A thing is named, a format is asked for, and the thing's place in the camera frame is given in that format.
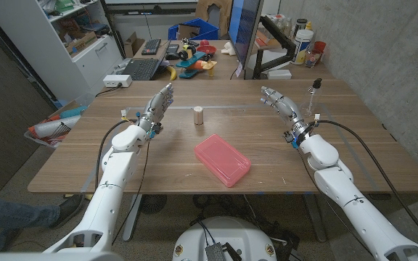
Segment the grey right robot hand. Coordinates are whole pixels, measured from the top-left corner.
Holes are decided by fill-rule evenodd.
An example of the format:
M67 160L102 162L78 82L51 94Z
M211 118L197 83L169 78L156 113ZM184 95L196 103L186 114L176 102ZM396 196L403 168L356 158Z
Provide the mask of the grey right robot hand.
M261 87L261 93L264 95L261 102L270 106L285 122L285 140L299 146L310 136L313 124L304 121L298 106L290 98L266 86Z

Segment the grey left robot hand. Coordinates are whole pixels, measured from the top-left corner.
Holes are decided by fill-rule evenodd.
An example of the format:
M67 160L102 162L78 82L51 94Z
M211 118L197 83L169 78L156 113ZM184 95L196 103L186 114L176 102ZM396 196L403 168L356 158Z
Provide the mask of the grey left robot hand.
M158 134L163 129L160 121L172 103L173 85L169 83L148 101L137 125L145 130L149 137Z

